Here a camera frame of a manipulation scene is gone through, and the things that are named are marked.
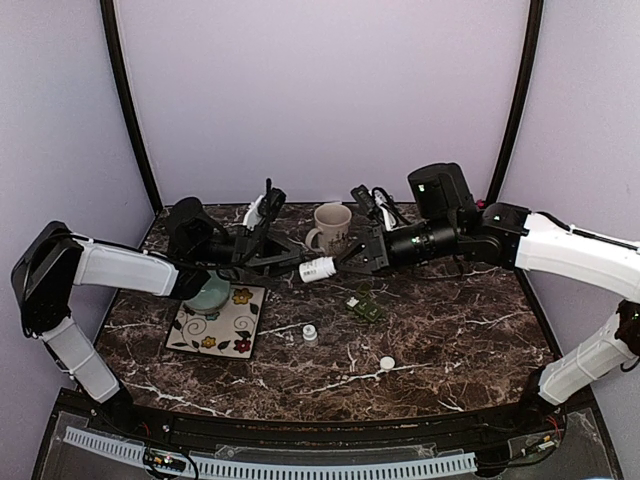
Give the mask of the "green weekly pill organizer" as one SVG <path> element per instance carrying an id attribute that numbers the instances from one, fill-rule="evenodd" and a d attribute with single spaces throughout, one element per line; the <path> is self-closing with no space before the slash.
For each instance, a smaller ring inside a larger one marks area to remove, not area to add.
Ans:
<path id="1" fill-rule="evenodd" d="M 371 292 L 372 285 L 369 283 L 362 283 L 356 288 L 355 293 L 345 301 L 346 309 L 360 323 L 376 323 L 384 315 L 384 310 L 374 302 Z M 355 307 L 350 307 L 347 304 L 347 301 L 351 297 L 355 297 L 359 300 L 359 303 Z"/>

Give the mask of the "white pill bottle cap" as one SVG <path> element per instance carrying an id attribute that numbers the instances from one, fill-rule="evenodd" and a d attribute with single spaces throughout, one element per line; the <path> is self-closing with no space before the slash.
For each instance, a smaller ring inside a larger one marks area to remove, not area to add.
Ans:
<path id="1" fill-rule="evenodd" d="M 390 372 L 396 365 L 395 359 L 391 356 L 384 356 L 380 359 L 379 366 L 384 372 Z"/>

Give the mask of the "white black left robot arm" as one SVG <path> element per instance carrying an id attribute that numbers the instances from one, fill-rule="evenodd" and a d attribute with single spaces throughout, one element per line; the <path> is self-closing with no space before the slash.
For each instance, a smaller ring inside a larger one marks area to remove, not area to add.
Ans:
<path id="1" fill-rule="evenodd" d="M 11 271 L 25 337 L 51 356 L 103 405 L 101 417 L 120 436 L 141 427 L 125 388 L 72 317 L 76 286 L 97 285 L 175 300 L 196 296 L 213 271 L 242 269 L 277 276 L 304 260 L 303 250 L 271 230 L 285 202 L 280 190 L 260 196 L 235 229 L 210 217 L 201 201 L 178 201 L 166 219 L 167 253 L 147 252 L 81 236 L 61 221 L 47 224 Z"/>

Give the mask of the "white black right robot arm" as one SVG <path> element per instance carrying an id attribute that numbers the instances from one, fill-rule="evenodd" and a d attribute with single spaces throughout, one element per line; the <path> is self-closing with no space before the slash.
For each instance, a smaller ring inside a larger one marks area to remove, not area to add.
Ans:
<path id="1" fill-rule="evenodd" d="M 615 313 L 587 340 L 531 375 L 510 413 L 521 434 L 534 432 L 574 393 L 639 355 L 639 245 L 568 225 L 546 212 L 476 204 L 461 167 L 436 163 L 410 173 L 421 222 L 386 231 L 377 224 L 334 261 L 339 271 L 373 275 L 462 255 L 506 270 L 571 278 L 621 296 Z"/>

